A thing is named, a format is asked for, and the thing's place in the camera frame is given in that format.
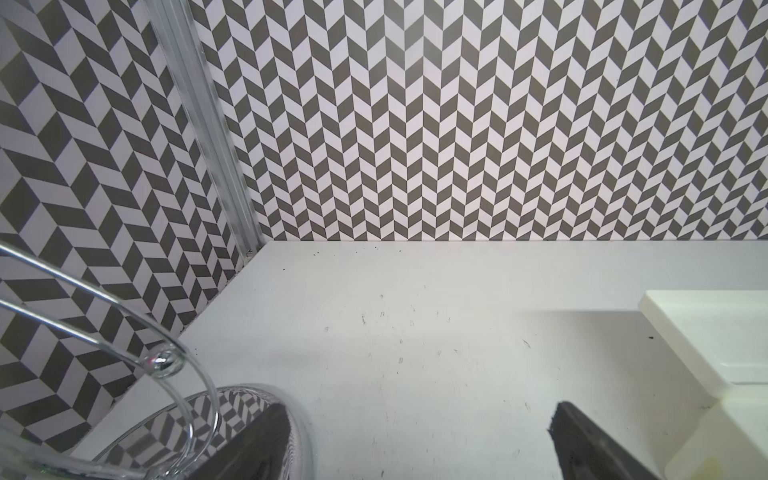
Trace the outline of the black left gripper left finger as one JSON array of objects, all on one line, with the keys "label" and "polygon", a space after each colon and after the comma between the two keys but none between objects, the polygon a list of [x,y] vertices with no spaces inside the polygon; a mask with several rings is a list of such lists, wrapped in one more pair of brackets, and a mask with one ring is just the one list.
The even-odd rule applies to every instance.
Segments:
[{"label": "black left gripper left finger", "polygon": [[289,479],[290,434],[286,407],[270,405],[187,479]]}]

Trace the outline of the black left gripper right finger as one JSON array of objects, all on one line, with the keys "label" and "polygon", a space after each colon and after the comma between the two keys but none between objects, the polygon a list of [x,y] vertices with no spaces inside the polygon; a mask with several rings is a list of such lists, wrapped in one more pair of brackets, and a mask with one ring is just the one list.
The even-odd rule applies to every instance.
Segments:
[{"label": "black left gripper right finger", "polygon": [[557,404],[548,432],[564,479],[657,479],[571,402]]}]

